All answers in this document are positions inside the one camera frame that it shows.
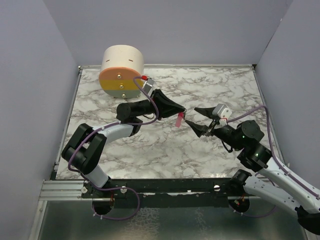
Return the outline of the pink keyring tag with ring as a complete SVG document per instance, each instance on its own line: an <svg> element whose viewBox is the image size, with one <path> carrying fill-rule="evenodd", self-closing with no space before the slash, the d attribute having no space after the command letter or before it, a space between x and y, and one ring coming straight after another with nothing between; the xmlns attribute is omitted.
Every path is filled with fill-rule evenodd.
<svg viewBox="0 0 320 240"><path fill-rule="evenodd" d="M181 126L182 121L185 119L185 116L186 116L186 109L178 113L177 119L175 122L175 127L179 128Z"/></svg>

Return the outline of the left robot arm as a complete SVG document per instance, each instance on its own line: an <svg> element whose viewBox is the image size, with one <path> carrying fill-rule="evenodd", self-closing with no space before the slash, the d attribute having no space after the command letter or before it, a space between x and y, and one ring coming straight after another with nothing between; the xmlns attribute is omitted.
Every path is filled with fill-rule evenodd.
<svg viewBox="0 0 320 240"><path fill-rule="evenodd" d="M62 150L61 157L68 162L70 171L82 174L93 184L97 196L106 197L111 190L110 177L99 166L105 145L137 134L142 125L147 125L139 119L140 116L154 114L157 121L185 110L160 89L155 89L149 99L119 104L115 122L101 127L80 124Z"/></svg>

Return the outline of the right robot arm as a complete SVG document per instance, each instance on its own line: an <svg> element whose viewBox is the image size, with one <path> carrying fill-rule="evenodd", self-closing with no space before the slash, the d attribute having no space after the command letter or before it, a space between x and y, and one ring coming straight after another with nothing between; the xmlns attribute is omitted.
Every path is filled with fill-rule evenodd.
<svg viewBox="0 0 320 240"><path fill-rule="evenodd" d="M320 190L282 163L272 147L260 143L265 134L259 125L254 120L246 120L237 127L230 126L232 112L224 104L196 107L195 111L212 120L208 126L186 121L198 137L220 139L224 146L230 146L229 152L240 152L237 159L244 167L270 181L264 183L249 172L238 170L230 180L230 191L236 196L245 193L260 197L293 214L304 229L319 235Z"/></svg>

